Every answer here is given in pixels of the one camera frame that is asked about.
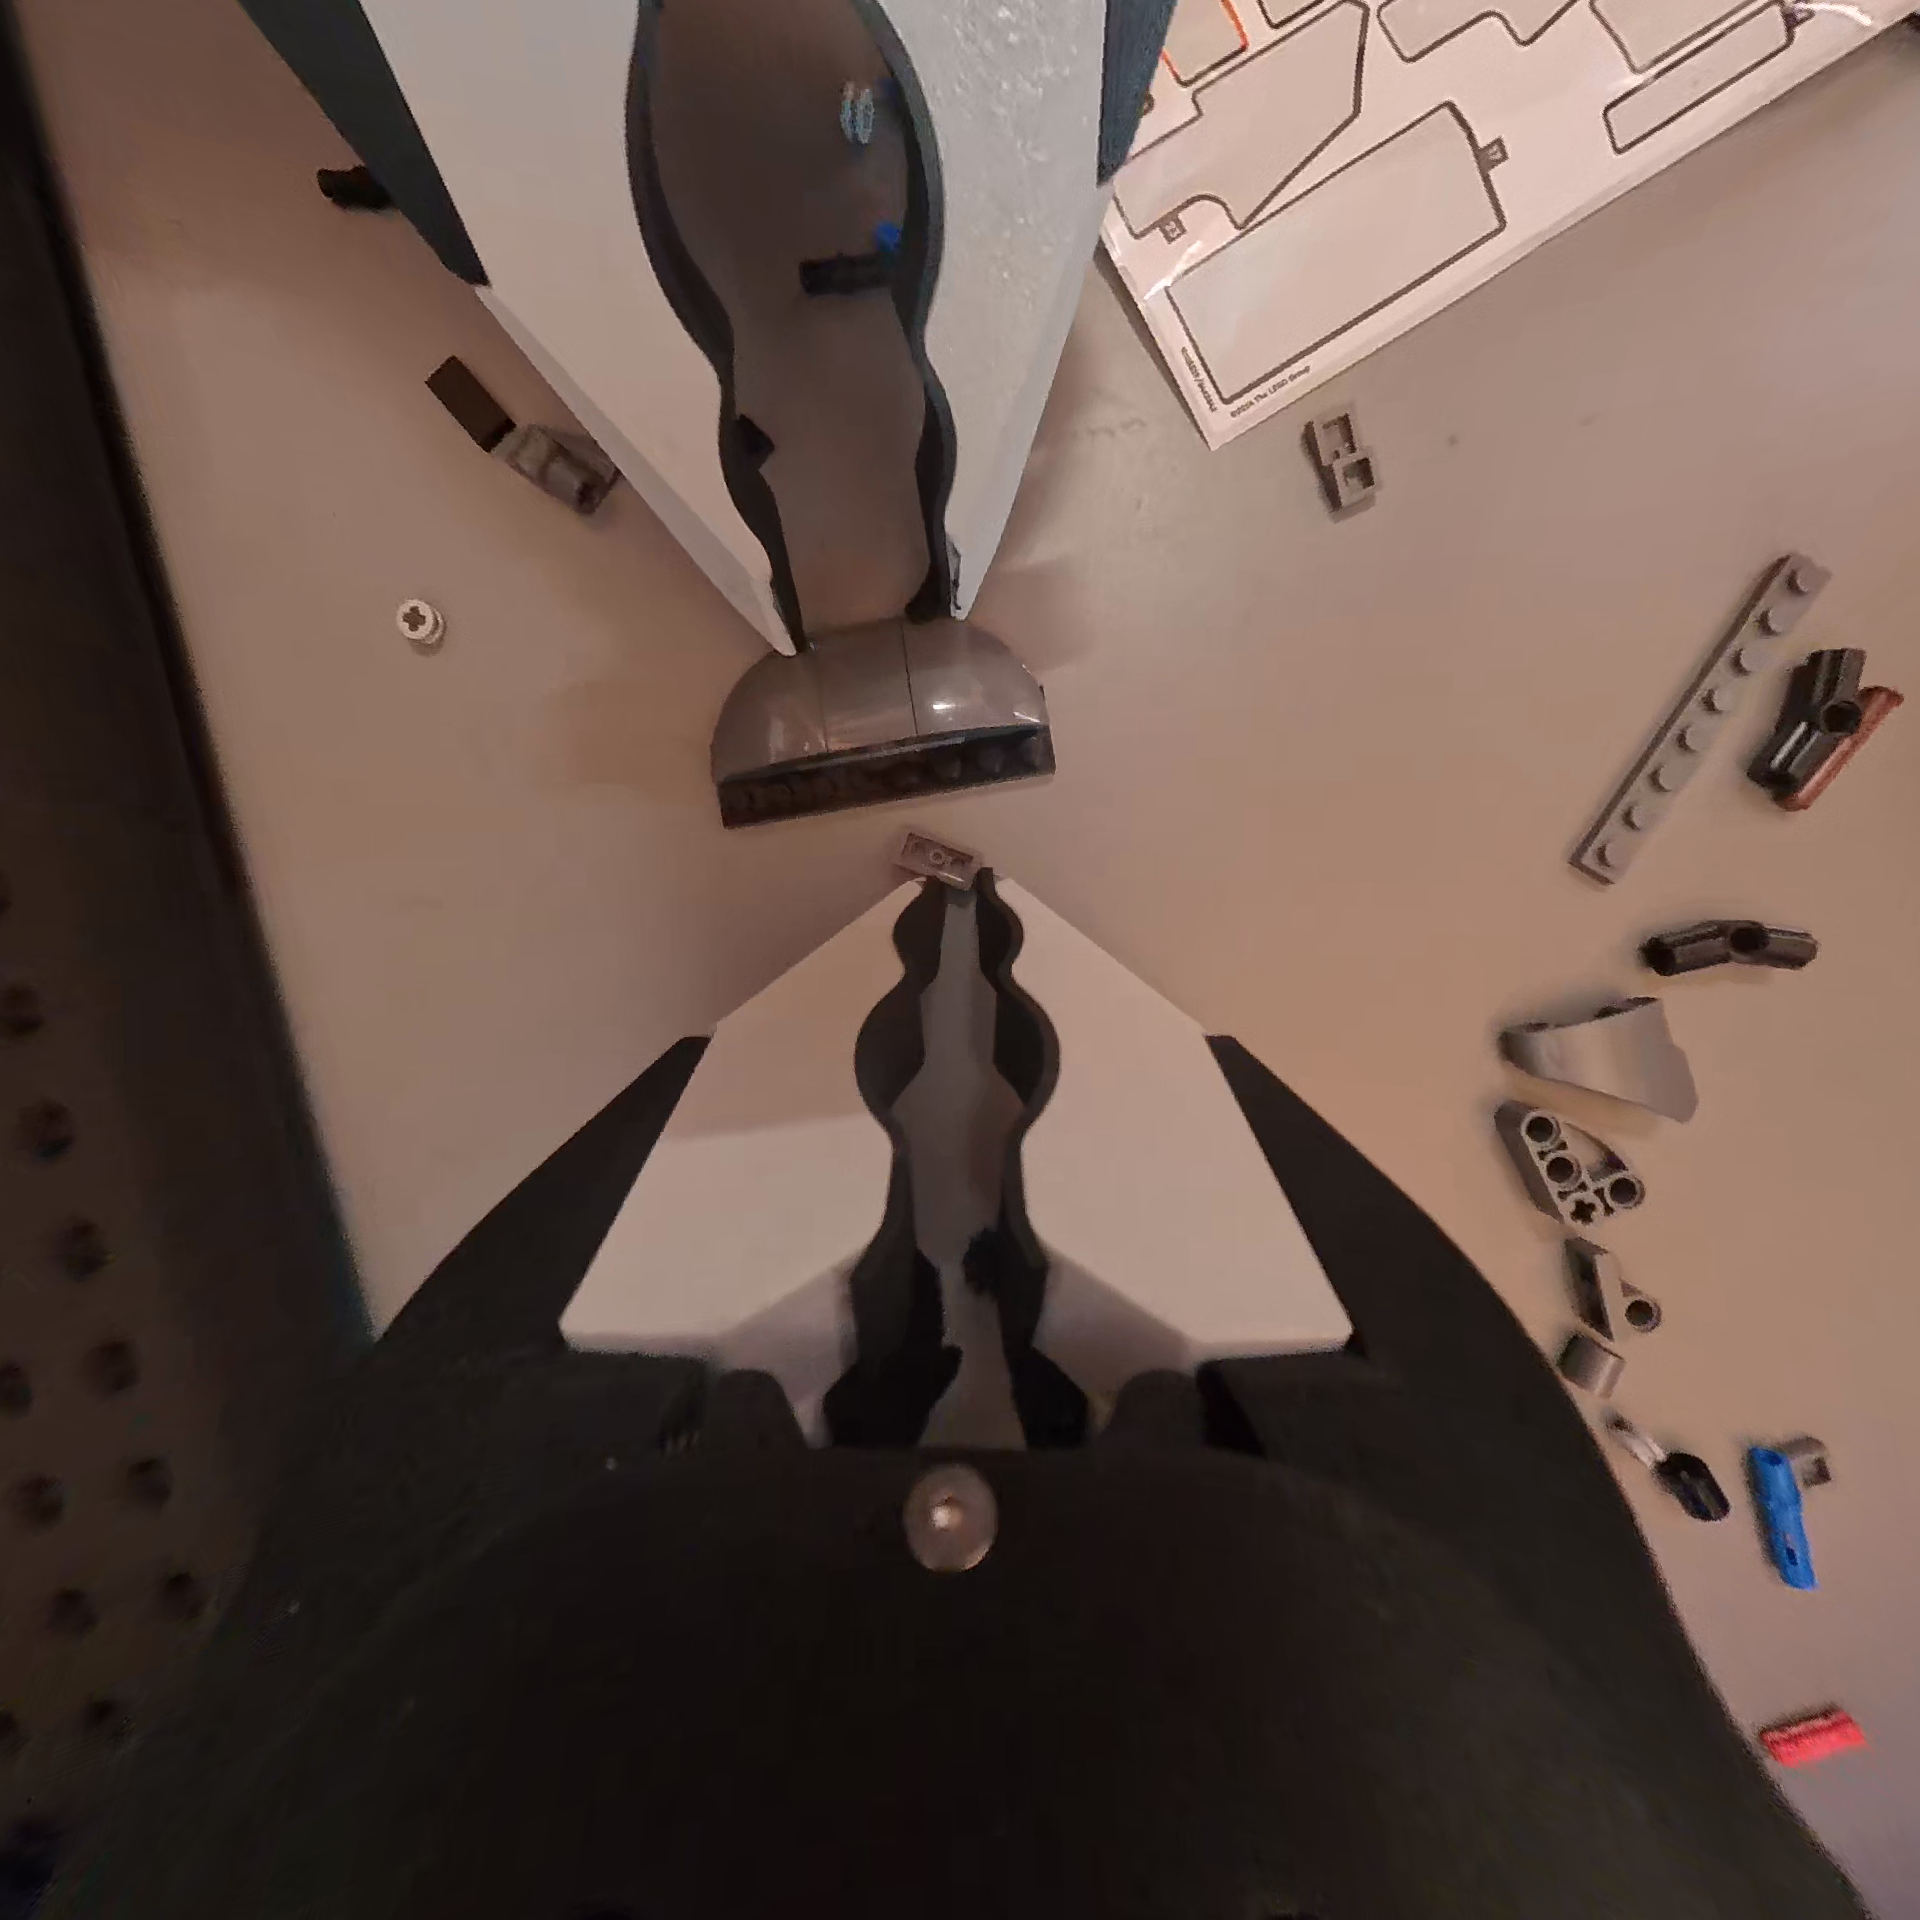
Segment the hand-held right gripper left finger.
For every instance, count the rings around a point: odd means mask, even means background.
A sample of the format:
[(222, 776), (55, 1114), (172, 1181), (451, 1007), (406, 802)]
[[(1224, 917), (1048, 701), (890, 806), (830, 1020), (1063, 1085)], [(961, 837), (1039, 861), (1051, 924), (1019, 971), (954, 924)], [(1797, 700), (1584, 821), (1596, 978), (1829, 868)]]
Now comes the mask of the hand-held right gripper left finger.
[(961, 1353), (898, 1102), (946, 899), (894, 887), (719, 1023), (563, 1314), (573, 1349), (764, 1370), (814, 1435), (922, 1442)]

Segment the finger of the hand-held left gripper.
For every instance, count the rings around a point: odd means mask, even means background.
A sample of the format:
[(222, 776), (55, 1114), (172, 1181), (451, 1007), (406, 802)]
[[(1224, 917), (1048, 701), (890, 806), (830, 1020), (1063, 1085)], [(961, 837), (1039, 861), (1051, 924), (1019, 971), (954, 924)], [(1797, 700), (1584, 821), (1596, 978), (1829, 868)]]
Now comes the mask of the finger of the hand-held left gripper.
[(898, 85), (894, 308), (925, 389), (929, 579), (966, 617), (997, 557), (1107, 209), (1105, 3), (860, 3)]
[(804, 646), (732, 321), (665, 206), (659, 3), (366, 3), (484, 302), (767, 646)]

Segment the black angled lego connector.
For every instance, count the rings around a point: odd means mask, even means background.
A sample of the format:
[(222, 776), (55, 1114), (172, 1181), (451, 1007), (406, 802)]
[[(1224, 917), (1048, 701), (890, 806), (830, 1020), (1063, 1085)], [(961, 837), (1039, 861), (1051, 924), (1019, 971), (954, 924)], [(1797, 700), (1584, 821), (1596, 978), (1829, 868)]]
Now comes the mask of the black angled lego connector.
[(1656, 932), (1639, 945), (1639, 960), (1656, 976), (1693, 976), (1722, 967), (1798, 974), (1820, 957), (1814, 932), (1766, 922), (1695, 922)]

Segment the lego sticker sheet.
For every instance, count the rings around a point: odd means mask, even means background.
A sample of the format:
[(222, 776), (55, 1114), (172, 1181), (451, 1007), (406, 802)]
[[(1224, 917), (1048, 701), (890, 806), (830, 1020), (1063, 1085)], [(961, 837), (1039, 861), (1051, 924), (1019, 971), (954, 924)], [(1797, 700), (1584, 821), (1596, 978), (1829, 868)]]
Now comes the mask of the lego sticker sheet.
[(1208, 448), (1918, 3), (1178, 3), (1100, 227)]

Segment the black perforated pad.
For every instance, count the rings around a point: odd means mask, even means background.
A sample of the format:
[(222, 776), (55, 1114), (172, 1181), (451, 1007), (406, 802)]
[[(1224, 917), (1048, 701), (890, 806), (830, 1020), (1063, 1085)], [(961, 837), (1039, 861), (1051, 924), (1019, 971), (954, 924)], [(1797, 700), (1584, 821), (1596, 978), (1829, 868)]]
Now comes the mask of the black perforated pad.
[(359, 1328), (2, 3), (2, 1915), (177, 1701)]

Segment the thin light grey lego liftarm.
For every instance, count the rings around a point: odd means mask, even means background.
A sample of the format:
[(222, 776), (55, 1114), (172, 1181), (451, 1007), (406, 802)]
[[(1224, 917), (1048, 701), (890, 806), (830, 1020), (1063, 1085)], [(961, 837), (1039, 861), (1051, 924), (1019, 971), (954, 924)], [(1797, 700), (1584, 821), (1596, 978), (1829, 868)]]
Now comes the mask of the thin light grey lego liftarm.
[(1527, 1203), (1572, 1234), (1595, 1236), (1608, 1222), (1647, 1204), (1642, 1174), (1600, 1137), (1548, 1106), (1500, 1102), (1495, 1137)]

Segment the long light grey lego plate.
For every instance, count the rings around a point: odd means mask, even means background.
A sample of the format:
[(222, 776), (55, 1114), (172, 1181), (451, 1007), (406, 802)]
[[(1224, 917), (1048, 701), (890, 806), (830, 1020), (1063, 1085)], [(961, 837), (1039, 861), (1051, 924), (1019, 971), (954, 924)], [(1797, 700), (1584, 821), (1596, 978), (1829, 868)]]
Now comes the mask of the long light grey lego plate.
[(1803, 553), (1789, 553), (1762, 570), (1742, 614), (1702, 657), (1670, 716), (1632, 756), (1617, 792), (1572, 850), (1579, 876), (1617, 884), (1639, 861), (1829, 581), (1833, 570)]

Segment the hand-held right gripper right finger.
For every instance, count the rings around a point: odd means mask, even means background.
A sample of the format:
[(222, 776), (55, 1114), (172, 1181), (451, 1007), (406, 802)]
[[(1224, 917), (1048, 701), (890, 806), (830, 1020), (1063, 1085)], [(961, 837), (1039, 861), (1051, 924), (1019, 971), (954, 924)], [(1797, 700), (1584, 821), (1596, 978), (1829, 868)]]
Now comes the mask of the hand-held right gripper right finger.
[(1145, 1370), (1334, 1356), (1352, 1318), (1205, 1028), (1017, 883), (976, 879), (1014, 1096), (989, 1229), (1025, 1446), (1082, 1446)]

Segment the small grey lego bracket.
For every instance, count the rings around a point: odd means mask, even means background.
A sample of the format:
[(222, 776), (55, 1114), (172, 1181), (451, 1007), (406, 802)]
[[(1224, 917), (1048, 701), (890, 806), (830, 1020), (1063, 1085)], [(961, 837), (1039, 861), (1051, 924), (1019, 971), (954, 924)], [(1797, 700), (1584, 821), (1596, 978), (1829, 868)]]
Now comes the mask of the small grey lego bracket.
[(1303, 448), (1334, 519), (1352, 519), (1378, 498), (1378, 461), (1356, 409), (1343, 405), (1310, 416)]

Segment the grey curved lego slope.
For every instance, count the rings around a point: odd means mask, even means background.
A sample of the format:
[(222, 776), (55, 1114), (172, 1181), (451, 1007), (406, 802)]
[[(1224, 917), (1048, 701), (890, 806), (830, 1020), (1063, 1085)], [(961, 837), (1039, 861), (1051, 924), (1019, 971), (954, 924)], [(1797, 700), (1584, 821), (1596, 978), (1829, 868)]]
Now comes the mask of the grey curved lego slope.
[(1660, 997), (1632, 997), (1572, 1023), (1514, 1023), (1500, 1050), (1525, 1073), (1589, 1090), (1656, 1115), (1687, 1123), (1697, 1114), (1693, 1060), (1673, 1037)]

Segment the small black lego piece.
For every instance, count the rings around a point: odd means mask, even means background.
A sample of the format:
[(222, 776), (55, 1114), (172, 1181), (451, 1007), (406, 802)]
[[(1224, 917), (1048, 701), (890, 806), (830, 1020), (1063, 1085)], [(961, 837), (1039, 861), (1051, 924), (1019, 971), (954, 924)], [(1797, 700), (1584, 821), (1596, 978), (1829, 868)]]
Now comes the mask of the small black lego piece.
[(429, 375), (425, 389), (437, 397), (449, 417), (478, 445), (484, 455), (496, 455), (515, 432), (515, 417), (501, 397), (473, 375), (462, 355), (441, 360)]

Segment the black connector with brown axle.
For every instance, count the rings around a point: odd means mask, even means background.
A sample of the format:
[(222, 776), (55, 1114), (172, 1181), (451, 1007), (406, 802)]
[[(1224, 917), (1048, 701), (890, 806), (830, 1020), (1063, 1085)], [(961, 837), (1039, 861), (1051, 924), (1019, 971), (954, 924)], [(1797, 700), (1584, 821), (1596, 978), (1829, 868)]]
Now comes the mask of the black connector with brown axle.
[(1877, 727), (1905, 705), (1894, 687), (1868, 687), (1865, 651), (1814, 651), (1789, 676), (1772, 731), (1746, 779), (1786, 809), (1807, 813), (1850, 769)]

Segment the grey lego clip piece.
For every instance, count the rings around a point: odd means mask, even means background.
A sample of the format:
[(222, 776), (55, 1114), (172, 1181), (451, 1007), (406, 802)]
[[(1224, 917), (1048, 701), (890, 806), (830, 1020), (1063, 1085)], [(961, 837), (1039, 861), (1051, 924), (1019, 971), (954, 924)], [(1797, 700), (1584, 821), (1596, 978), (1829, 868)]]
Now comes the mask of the grey lego clip piece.
[(537, 422), (515, 425), (514, 435), (503, 437), (501, 456), (537, 491), (585, 519), (608, 503), (619, 484), (619, 466), (594, 440)]

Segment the black plate lego assembly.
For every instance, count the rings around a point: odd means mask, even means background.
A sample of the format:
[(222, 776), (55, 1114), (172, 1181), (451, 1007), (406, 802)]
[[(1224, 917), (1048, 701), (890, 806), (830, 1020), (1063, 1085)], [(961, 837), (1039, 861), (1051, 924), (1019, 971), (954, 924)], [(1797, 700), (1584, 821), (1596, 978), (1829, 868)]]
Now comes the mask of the black plate lego assembly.
[(759, 829), (1055, 773), (1043, 682), (972, 620), (869, 620), (759, 659), (719, 708), (719, 824)]

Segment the small grey piece with hole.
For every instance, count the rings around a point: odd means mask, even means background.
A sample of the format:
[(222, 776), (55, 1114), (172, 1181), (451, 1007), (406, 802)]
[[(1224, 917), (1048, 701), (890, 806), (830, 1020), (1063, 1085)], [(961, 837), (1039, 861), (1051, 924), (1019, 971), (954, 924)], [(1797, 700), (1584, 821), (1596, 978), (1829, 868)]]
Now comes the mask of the small grey piece with hole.
[(1662, 1303), (1632, 1286), (1621, 1256), (1588, 1236), (1567, 1236), (1575, 1306), (1600, 1341), (1623, 1344), (1630, 1336), (1648, 1336), (1662, 1327)]

